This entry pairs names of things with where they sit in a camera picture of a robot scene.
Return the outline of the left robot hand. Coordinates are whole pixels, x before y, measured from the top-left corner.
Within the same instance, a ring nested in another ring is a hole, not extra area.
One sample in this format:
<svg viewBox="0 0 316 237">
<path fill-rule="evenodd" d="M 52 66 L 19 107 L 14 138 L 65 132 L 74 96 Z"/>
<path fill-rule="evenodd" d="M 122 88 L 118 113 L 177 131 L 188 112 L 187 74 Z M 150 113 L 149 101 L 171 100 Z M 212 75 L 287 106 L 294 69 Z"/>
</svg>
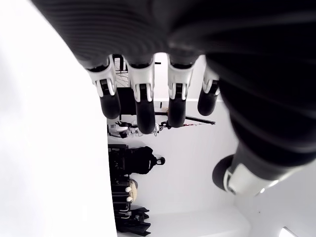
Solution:
<svg viewBox="0 0 316 237">
<path fill-rule="evenodd" d="M 198 100 L 220 95 L 239 139 L 214 184 L 254 196 L 316 159 L 316 3 L 313 0 L 36 0 L 35 7 L 87 70 L 104 116 L 121 104 L 113 56 L 127 64 L 142 133 L 154 130 L 154 55 L 167 54 L 168 122 L 180 127 L 197 58 Z"/>
</svg>

